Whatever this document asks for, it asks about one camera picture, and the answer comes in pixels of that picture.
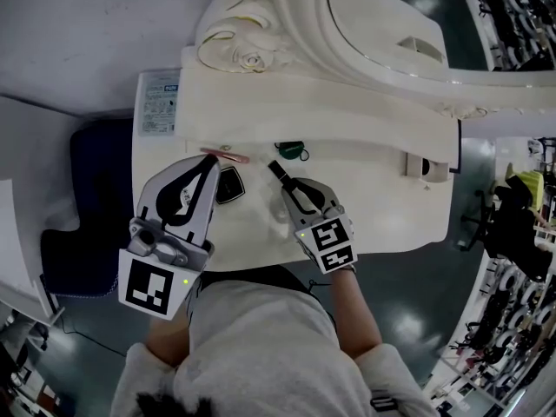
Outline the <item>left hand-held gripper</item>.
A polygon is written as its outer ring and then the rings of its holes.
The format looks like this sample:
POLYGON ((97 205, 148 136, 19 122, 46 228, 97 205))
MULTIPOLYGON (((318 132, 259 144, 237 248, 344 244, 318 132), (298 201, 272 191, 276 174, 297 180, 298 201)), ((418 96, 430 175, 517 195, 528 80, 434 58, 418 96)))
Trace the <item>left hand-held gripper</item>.
POLYGON ((193 156, 147 181, 137 206, 142 219, 130 221, 130 243, 119 252, 119 302, 174 318, 214 253, 205 239, 220 173, 216 156, 193 156))

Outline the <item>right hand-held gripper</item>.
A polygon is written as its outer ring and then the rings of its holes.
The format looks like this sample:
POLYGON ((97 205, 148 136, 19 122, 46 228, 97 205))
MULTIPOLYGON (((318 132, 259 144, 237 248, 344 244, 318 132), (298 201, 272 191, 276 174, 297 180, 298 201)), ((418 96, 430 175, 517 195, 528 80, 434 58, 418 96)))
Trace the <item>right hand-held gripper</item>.
POLYGON ((287 179, 281 195, 295 229, 299 229, 296 240, 323 274, 357 262, 353 224, 328 185, 313 179, 287 179), (311 225, 320 215, 325 219, 311 225))

